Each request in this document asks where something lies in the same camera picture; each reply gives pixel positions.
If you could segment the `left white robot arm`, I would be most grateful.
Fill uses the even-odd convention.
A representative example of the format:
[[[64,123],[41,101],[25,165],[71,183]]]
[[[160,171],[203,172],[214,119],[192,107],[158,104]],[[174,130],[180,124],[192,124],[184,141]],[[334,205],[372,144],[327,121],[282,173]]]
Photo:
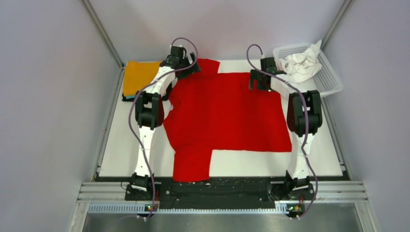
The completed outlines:
[[[165,112],[171,107],[168,97],[178,80],[201,70],[197,56],[197,50],[187,54],[182,45],[172,45],[169,55],[160,63],[153,80],[136,92],[128,123],[137,139],[139,150],[136,166],[130,178],[129,192],[138,194],[144,200],[155,198],[154,172],[150,165],[150,155],[154,147],[155,133],[166,118]]]

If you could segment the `red t shirt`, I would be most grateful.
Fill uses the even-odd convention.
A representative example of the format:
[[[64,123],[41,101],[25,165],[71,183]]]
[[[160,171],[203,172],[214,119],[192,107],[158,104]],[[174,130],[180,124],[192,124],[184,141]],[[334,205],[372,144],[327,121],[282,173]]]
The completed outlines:
[[[174,181],[208,180],[214,150],[291,151],[280,94],[250,90],[250,73],[220,73],[218,61],[198,64],[171,91],[163,122],[175,151]]]

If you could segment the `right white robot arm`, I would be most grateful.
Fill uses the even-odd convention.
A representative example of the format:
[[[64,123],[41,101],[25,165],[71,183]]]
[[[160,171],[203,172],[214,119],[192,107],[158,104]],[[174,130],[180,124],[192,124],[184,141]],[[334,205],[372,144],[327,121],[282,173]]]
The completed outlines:
[[[286,124],[291,133],[291,160],[282,185],[274,185],[270,195],[275,200],[299,199],[313,193],[309,175],[314,173],[308,160],[311,143],[322,126],[321,97],[317,90],[304,90],[285,81],[273,57],[261,58],[260,67],[250,72],[249,88],[276,92],[288,102]]]

